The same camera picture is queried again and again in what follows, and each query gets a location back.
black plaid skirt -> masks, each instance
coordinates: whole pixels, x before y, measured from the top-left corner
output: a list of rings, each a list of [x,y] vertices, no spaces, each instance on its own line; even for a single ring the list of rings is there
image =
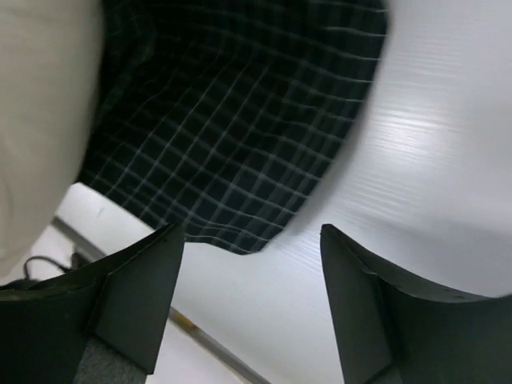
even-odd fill
[[[261,250],[322,180],[368,95],[382,1],[103,6],[101,101],[79,181],[155,229],[183,224],[189,242]]]

white fabric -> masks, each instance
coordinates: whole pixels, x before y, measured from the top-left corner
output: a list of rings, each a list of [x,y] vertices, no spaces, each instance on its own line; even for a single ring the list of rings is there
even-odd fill
[[[186,246],[174,305],[273,384],[342,382],[323,223],[435,282],[512,292],[512,2],[390,10],[361,126],[290,227],[252,256]],[[106,251],[150,232],[82,186],[59,213]]]
[[[0,2],[0,276],[73,183],[94,108],[98,0]]]

white panel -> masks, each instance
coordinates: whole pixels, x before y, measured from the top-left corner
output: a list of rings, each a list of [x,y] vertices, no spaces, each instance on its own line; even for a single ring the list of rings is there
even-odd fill
[[[359,129],[285,233],[186,246],[174,305],[273,384],[340,383],[323,223],[435,282],[512,292],[512,2],[394,0]],[[149,229],[83,186],[59,214],[111,252]]]

